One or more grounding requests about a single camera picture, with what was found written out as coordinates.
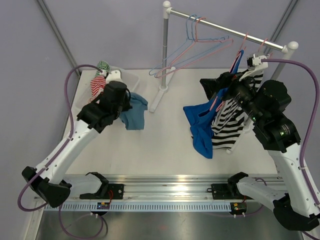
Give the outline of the grey blue tank top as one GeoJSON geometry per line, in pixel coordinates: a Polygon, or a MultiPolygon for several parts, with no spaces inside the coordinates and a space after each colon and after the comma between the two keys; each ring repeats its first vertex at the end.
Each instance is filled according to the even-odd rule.
{"type": "Polygon", "coordinates": [[[143,130],[145,127],[144,113],[148,109],[148,101],[141,95],[131,92],[131,109],[123,111],[119,118],[124,123],[126,130],[143,130]]]}

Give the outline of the red white striped tank top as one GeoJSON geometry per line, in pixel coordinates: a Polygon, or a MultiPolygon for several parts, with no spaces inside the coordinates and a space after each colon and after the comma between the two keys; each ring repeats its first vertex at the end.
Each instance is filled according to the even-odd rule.
{"type": "Polygon", "coordinates": [[[106,78],[102,75],[95,76],[90,81],[90,92],[91,97],[88,99],[88,103],[92,102],[101,92],[104,91],[104,87],[106,85],[106,78]]]}

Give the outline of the green white striped tank top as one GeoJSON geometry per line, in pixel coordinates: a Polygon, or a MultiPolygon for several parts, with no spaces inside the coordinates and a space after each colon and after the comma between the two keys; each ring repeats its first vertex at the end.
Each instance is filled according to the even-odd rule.
{"type": "Polygon", "coordinates": [[[110,65],[106,61],[103,61],[103,60],[99,61],[96,67],[99,68],[100,70],[102,70],[102,73],[99,70],[97,70],[95,73],[95,77],[106,78],[111,71],[110,65]]]}

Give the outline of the bright blue tank top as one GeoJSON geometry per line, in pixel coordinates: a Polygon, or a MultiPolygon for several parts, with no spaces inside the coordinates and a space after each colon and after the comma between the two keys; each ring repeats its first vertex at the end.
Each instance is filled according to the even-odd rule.
{"type": "Polygon", "coordinates": [[[208,102],[183,107],[184,114],[190,124],[190,132],[194,149],[203,157],[211,159],[214,149],[212,145],[212,122],[225,101],[222,100],[226,89],[208,102]]]}

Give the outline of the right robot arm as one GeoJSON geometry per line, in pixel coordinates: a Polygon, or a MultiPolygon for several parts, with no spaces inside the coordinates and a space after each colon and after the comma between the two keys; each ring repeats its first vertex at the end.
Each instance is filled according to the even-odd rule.
{"type": "Polygon", "coordinates": [[[253,121],[253,132],[268,152],[286,186],[285,191],[272,189],[239,172],[228,178],[224,187],[233,199],[253,199],[273,212],[287,230],[309,232],[319,226],[320,210],[312,200],[309,187],[315,188],[300,156],[301,138],[294,123],[284,115],[291,102],[283,82],[267,80],[259,88],[252,76],[222,73],[218,78],[200,81],[208,98],[226,89],[220,99],[233,100],[253,121]]]}

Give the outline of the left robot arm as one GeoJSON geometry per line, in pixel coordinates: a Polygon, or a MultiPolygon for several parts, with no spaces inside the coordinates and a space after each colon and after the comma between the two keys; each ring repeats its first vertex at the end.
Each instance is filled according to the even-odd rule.
{"type": "Polygon", "coordinates": [[[80,199],[99,200],[108,196],[109,181],[98,172],[89,172],[76,180],[65,174],[82,150],[105,127],[127,111],[131,93],[121,81],[108,82],[92,102],[86,104],[64,138],[51,154],[36,167],[27,166],[22,176],[30,187],[52,208],[61,206],[72,195],[80,199]]]}

